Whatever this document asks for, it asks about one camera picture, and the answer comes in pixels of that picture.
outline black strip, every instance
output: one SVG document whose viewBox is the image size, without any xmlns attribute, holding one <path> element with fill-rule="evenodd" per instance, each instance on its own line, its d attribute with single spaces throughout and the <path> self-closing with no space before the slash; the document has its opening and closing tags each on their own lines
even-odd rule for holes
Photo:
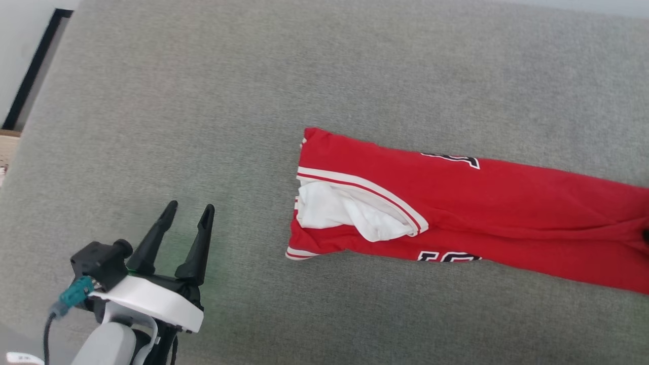
<svg viewBox="0 0 649 365">
<path fill-rule="evenodd" d="M 43 64 L 43 60 L 45 59 L 47 50 L 49 49 L 49 46 L 52 44 L 52 39 L 54 39 L 54 35 L 56 34 L 56 30 L 58 29 L 58 26 L 61 24 L 61 19 L 69 18 L 71 15 L 72 15 L 72 10 L 63 10 L 63 9 L 56 9 L 54 11 L 54 14 L 52 14 L 52 18 L 49 21 L 45 33 L 43 33 L 43 38 L 41 38 L 40 44 L 38 44 L 38 48 L 36 49 L 34 58 L 32 59 L 32 63 L 29 65 L 29 69 L 25 74 L 23 83 L 20 85 L 20 88 L 18 89 L 18 93 L 16 94 L 14 103 L 11 105 L 11 109 L 9 109 L 9 113 L 6 116 L 5 123 L 3 124 L 2 129 L 9 129 L 13 131 L 14 128 L 16 127 L 16 122 L 18 121 L 20 112 L 23 110 L 23 107 L 25 106 L 25 102 L 27 101 L 30 90 L 32 90 L 32 86 L 34 86 L 34 82 L 36 81 L 36 77 L 38 76 L 38 70 L 41 68 L 41 65 Z"/>
</svg>

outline red jersey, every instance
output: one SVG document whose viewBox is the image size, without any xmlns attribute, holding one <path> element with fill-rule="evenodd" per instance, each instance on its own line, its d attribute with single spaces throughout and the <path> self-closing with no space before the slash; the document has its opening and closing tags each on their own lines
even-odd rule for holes
<svg viewBox="0 0 649 365">
<path fill-rule="evenodd" d="M 286 256 L 484 258 L 649 294 L 649 189 L 309 128 Z"/>
</svg>

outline red fabric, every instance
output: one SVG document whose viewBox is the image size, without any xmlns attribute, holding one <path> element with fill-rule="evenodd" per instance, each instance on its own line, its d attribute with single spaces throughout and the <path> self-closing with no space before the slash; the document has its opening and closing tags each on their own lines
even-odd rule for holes
<svg viewBox="0 0 649 365">
<path fill-rule="evenodd" d="M 349 249 L 419 260 L 423 251 L 470 253 L 516 268 L 649 294 L 649 189 L 575 173 L 479 158 L 380 147 L 309 128 L 300 167 L 380 185 L 429 224 L 416 236 L 368 242 L 352 226 L 291 224 L 289 247 Z"/>
</svg>

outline teal connector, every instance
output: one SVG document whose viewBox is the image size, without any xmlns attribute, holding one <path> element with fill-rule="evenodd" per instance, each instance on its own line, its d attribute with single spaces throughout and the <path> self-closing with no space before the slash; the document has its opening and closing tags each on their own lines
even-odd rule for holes
<svg viewBox="0 0 649 365">
<path fill-rule="evenodd" d="M 88 276 L 83 276 L 75 281 L 70 287 L 62 292 L 58 297 L 58 301 L 50 307 L 50 313 L 56 315 L 56 319 L 64 317 L 70 308 L 84 301 L 88 294 L 95 290 L 92 284 L 92 279 Z"/>
</svg>

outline black cable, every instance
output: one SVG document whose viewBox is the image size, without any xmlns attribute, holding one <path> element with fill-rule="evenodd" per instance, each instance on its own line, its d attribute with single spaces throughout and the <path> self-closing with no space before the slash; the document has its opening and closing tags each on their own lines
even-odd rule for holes
<svg viewBox="0 0 649 365">
<path fill-rule="evenodd" d="M 49 365 L 49 328 L 52 327 L 52 321 L 56 318 L 56 314 L 50 313 L 45 323 L 45 330 L 43 331 L 43 360 L 45 365 Z"/>
<path fill-rule="evenodd" d="M 171 365 L 176 363 L 176 353 L 178 352 L 178 335 L 173 339 L 173 345 L 171 345 Z"/>
</svg>

